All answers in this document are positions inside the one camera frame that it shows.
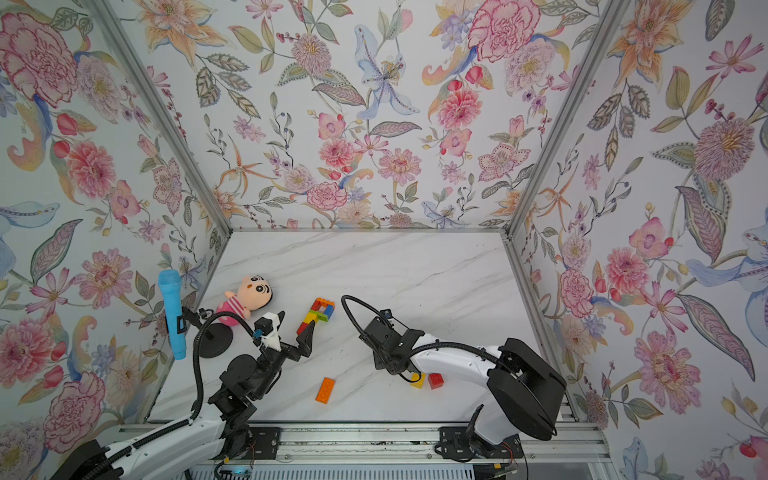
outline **doll face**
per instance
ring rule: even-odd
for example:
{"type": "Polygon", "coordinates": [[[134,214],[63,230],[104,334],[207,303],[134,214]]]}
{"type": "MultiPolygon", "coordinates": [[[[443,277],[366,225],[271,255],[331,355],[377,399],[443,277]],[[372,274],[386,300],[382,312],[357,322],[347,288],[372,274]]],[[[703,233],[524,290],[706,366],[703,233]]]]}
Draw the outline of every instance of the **doll face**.
{"type": "Polygon", "coordinates": [[[260,276],[246,276],[237,291],[237,299],[249,310],[257,310],[272,299],[272,288],[260,276]]]}

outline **marble surface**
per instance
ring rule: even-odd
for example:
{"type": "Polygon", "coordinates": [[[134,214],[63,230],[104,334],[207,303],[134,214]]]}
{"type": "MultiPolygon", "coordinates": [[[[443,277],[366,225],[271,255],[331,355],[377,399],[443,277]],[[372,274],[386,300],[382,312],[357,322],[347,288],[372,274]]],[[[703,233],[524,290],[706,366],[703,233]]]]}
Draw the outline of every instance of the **marble surface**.
{"type": "MultiPolygon", "coordinates": [[[[215,309],[223,292],[236,291],[246,275],[269,280],[275,295],[257,310],[285,310],[284,342],[296,344],[296,328],[316,297],[336,302],[330,322],[314,334],[312,355],[287,360],[280,381],[259,402],[252,420],[262,421],[460,421],[491,399],[487,389],[458,379],[431,390],[416,389],[398,376],[373,368],[371,350],[357,338],[341,308],[343,294],[383,310],[406,325],[440,339],[470,345],[498,345],[507,337],[524,340],[536,352],[533,329],[522,304],[499,233],[235,233],[223,254],[202,306],[215,309]],[[327,405],[315,401],[323,377],[336,380],[327,405]]],[[[353,305],[364,327],[372,315],[353,305]]],[[[215,359],[201,359],[207,399],[218,376],[242,353],[257,356],[244,330],[215,359]]],[[[192,341],[187,358],[174,363],[150,420],[171,420],[189,411],[195,399],[192,341]]]]}

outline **floral wallpaper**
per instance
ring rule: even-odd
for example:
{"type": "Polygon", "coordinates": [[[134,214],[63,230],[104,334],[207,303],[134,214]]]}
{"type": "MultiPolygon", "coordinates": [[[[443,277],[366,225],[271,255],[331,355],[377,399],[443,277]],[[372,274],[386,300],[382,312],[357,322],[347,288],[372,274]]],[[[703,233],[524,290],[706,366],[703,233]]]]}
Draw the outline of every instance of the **floral wallpaper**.
{"type": "Polygon", "coordinates": [[[80,2],[0,2],[0,125],[0,478],[43,479],[140,420],[157,275],[192,305],[223,238],[80,2]]]}
{"type": "Polygon", "coordinates": [[[514,234],[627,480],[768,478],[760,0],[633,0],[514,234]]]}
{"type": "Polygon", "coordinates": [[[443,229],[509,220],[601,5],[134,0],[114,9],[236,229],[443,229]]]}

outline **black round base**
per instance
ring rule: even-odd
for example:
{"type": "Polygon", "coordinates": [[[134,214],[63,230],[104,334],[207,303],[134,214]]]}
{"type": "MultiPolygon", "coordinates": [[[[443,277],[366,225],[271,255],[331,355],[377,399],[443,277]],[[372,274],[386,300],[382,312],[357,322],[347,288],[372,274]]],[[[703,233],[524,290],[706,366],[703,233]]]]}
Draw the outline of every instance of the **black round base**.
{"type": "Polygon", "coordinates": [[[232,343],[232,329],[223,323],[211,323],[200,343],[200,357],[212,359],[226,352],[232,343]]]}

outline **blue microphone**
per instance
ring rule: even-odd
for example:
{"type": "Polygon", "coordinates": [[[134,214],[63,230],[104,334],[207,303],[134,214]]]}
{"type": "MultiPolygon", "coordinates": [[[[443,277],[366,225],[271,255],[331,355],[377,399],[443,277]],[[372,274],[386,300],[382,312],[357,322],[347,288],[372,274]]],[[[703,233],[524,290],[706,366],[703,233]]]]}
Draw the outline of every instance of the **blue microphone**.
{"type": "Polygon", "coordinates": [[[187,356],[187,341],[184,338],[187,325],[181,317],[181,276],[176,270],[163,270],[157,278],[157,286],[163,293],[170,347],[174,351],[174,358],[182,360],[187,356]]]}

